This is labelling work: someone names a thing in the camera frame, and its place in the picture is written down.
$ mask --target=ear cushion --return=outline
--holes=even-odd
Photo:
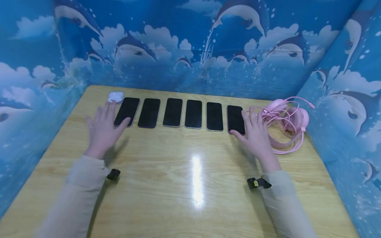
[[[270,102],[270,104],[268,104],[265,108],[268,112],[271,112],[274,109],[286,110],[287,103],[285,103],[283,99],[277,99],[275,101]]]
[[[295,114],[291,116],[290,121],[292,124],[294,124],[296,131],[299,131],[302,128],[305,129],[308,126],[309,117],[306,110],[304,110],[303,108],[296,109],[296,107],[291,107],[290,109],[287,110],[287,112],[289,114],[292,114],[295,112]],[[286,129],[288,131],[294,131],[294,128],[290,124],[286,125]]]

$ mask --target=wall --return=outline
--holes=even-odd
[[[87,84],[64,75],[52,8],[50,0],[0,1],[0,218]]]
[[[364,0],[298,96],[308,132],[361,237],[381,231],[381,7]]]
[[[55,4],[73,9],[62,19],[77,49],[68,59],[91,62],[92,84],[276,99],[299,91],[360,1]]]

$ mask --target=black clip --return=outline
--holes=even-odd
[[[107,178],[110,179],[111,181],[117,181],[118,177],[120,175],[120,171],[117,169],[112,169],[109,175],[107,175]]]
[[[250,189],[254,189],[258,187],[263,187],[264,189],[271,188],[271,184],[269,184],[263,178],[260,178],[260,179],[250,178],[247,180],[247,184],[249,185]]]

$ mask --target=finger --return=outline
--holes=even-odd
[[[243,121],[245,122],[246,131],[251,130],[253,126],[251,125],[250,118],[247,116],[244,110],[242,110],[241,114]]]
[[[115,140],[119,139],[119,137],[122,135],[124,129],[126,129],[128,124],[130,123],[130,121],[131,121],[130,117],[125,118],[122,121],[122,123],[118,126],[118,128],[115,129],[115,131],[116,131],[116,138],[115,138]]]
[[[94,117],[94,124],[97,124],[99,122],[99,120],[101,119],[101,114],[102,114],[102,109],[98,107]]]
[[[268,134],[268,131],[267,131],[267,124],[268,124],[267,121],[265,121],[265,122],[263,123],[263,132],[265,132],[266,134]]]
[[[256,124],[254,107],[251,106],[249,111],[250,111],[250,122],[254,126]]]
[[[263,125],[263,121],[262,121],[262,111],[259,111],[259,112],[258,112],[258,115],[257,115],[257,124],[258,124],[258,126],[262,126],[262,125]]]
[[[86,123],[87,123],[87,128],[89,128],[89,132],[93,129],[93,120],[91,117],[86,115]]]
[[[102,114],[101,114],[101,120],[104,120],[106,119],[107,117],[107,114],[109,112],[109,107],[110,107],[110,103],[109,102],[106,102],[103,106],[103,109],[102,109]]]
[[[230,133],[235,137],[237,138],[238,140],[240,140],[242,143],[245,143],[247,140],[246,138],[241,135],[241,133],[239,133],[238,131],[236,130],[230,130]]]
[[[107,119],[108,120],[114,121],[116,104],[117,103],[113,100],[112,104],[111,104],[111,106],[109,108],[109,112],[107,114]]]

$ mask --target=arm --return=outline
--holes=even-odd
[[[98,108],[92,120],[87,117],[90,143],[74,163],[66,183],[38,232],[38,238],[85,238],[91,215],[109,170],[103,156],[123,133],[130,118],[114,129],[115,102]]]
[[[250,107],[250,118],[245,111],[242,111],[242,117],[247,137],[234,130],[231,133],[259,160],[263,178],[272,185],[261,189],[261,193],[276,233],[284,238],[316,238],[290,176],[281,169],[272,151],[267,122],[263,122],[262,113],[255,115],[254,108]]]

